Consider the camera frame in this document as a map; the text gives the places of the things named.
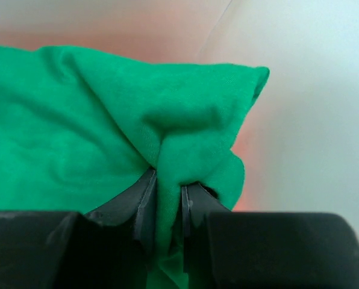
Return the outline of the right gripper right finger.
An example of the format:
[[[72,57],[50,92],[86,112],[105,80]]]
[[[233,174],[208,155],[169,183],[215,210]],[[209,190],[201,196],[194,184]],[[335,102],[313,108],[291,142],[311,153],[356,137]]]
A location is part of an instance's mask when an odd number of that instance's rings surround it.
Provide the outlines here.
[[[214,288],[207,220],[211,213],[229,213],[213,190],[200,183],[181,187],[184,273],[189,288]]]

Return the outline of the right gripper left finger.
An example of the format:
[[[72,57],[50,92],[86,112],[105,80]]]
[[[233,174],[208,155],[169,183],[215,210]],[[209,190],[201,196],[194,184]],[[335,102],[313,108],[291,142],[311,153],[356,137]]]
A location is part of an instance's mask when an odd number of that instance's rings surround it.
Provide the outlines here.
[[[105,288],[145,288],[154,249],[157,173],[148,169],[132,186],[84,216],[101,226]]]

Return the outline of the green t shirt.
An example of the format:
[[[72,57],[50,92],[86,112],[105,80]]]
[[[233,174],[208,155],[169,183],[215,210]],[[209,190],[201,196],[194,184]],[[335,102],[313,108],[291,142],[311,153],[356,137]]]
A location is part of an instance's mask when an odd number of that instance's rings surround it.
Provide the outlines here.
[[[0,210],[86,213],[158,176],[148,288],[187,288],[183,185],[233,208],[245,169],[232,146],[266,67],[149,64],[74,46],[0,46]]]

